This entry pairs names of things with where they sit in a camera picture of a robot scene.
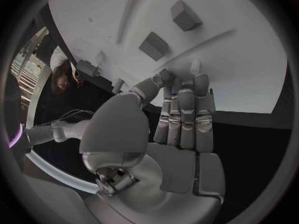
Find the woman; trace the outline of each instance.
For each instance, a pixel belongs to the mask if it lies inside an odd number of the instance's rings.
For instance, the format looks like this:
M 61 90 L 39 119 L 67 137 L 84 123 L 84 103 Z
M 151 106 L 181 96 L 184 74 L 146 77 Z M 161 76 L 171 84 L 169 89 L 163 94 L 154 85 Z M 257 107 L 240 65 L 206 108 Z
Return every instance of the woman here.
M 58 95 L 64 93 L 73 82 L 77 83 L 77 86 L 82 85 L 78 71 L 59 46 L 56 47 L 51 56 L 50 67 L 53 72 L 51 82 L 53 94 Z

